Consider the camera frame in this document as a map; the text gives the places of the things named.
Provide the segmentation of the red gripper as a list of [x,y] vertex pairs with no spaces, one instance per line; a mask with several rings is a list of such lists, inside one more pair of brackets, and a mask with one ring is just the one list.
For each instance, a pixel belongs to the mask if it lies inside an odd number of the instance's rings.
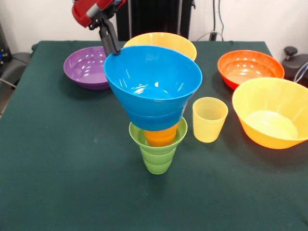
[[108,57],[110,54],[119,55],[121,47],[113,24],[109,20],[125,4],[125,0],[74,0],[72,14],[74,19],[85,28],[97,28],[101,42]]

